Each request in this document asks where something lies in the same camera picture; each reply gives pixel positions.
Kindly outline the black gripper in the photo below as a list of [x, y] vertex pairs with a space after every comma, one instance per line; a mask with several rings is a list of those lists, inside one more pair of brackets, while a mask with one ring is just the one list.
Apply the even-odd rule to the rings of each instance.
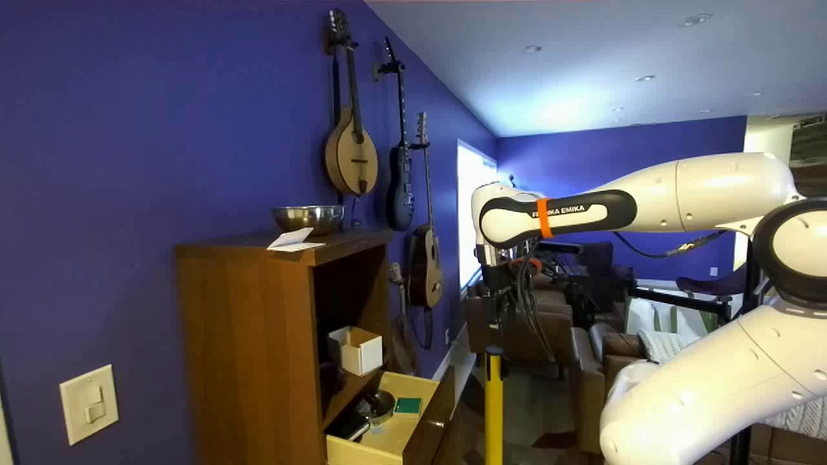
[[494, 265], [484, 265], [484, 284], [494, 298], [496, 326], [534, 310], [533, 278], [541, 271], [543, 260], [519, 247], [499, 249]]

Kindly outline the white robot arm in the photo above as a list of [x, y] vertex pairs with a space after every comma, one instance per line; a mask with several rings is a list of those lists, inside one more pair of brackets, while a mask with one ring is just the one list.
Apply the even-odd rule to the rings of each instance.
[[600, 412], [605, 465], [696, 465], [735, 434], [827, 395], [827, 198], [795, 191], [763, 151], [683, 156], [574, 195], [489, 180], [471, 195], [477, 257], [565, 233], [737, 233], [753, 255], [723, 278], [679, 278], [673, 298], [740, 315], [667, 362], [620, 368]]

